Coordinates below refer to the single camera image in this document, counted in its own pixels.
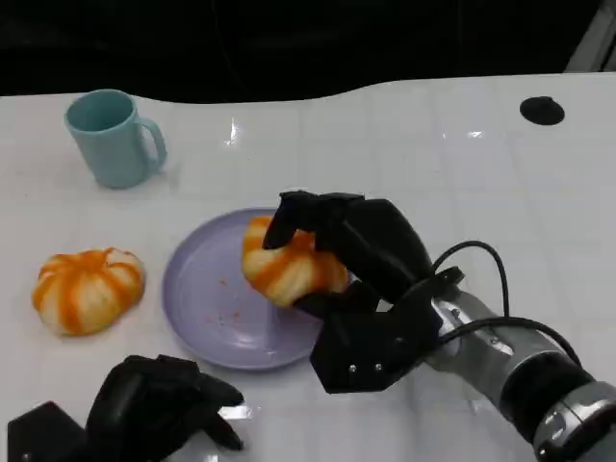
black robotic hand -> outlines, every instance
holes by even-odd
[[[199,430],[240,450],[242,440],[218,411],[243,402],[238,390],[200,372],[192,361],[129,356],[103,383],[86,432],[105,460],[163,460]]]
[[[156,462],[197,431],[240,450],[242,440],[218,411],[243,402],[192,361],[129,356],[105,379],[85,431],[52,402],[11,421],[9,462]]]
[[[284,192],[264,247],[285,245],[297,229],[315,232],[317,250],[333,252],[357,277],[343,294],[311,294],[295,303],[324,321],[311,355],[323,388],[389,387],[435,346],[442,321],[431,300],[459,282],[461,272],[434,275],[419,236],[385,199]],[[394,304],[388,312],[375,311],[381,298]]]

teal mug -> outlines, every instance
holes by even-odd
[[[135,100],[119,90],[96,90],[79,97],[64,116],[96,181],[107,188],[138,185],[165,163],[167,149],[161,129],[139,117]],[[141,128],[154,139],[157,158],[145,148]]]

white table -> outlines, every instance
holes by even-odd
[[[554,97],[565,121],[522,119],[520,102],[532,95]],[[0,100],[0,422],[53,399],[82,424],[128,353],[187,357],[161,310],[171,252],[203,221],[275,206],[288,188],[388,197],[434,256],[469,238],[494,244],[513,313],[557,328],[592,373],[616,382],[613,75],[398,82],[289,103],[140,99],[167,137],[169,162],[164,175],[123,192],[95,186],[63,126],[72,99]],[[144,260],[141,305],[100,335],[55,337],[30,303],[39,266],[54,253],[108,245]],[[453,261],[498,311],[488,257],[467,251]],[[248,451],[219,453],[197,438],[173,460],[533,460],[485,399],[427,367],[385,393],[335,397],[307,362],[263,374],[202,367],[244,392],[234,425]]]

purple plate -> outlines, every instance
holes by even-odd
[[[242,274],[244,232],[273,209],[247,209],[208,221],[175,250],[163,280],[163,309],[184,345],[227,368],[265,370],[305,358],[321,323],[281,310]]]

mug handle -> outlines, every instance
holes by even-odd
[[[149,118],[138,117],[136,122],[145,128],[152,138],[154,139],[154,145],[156,146],[156,152],[158,153],[158,159],[154,161],[154,170],[158,171],[167,160],[167,147],[165,146],[165,139],[163,138],[163,132],[158,127],[156,122]]]

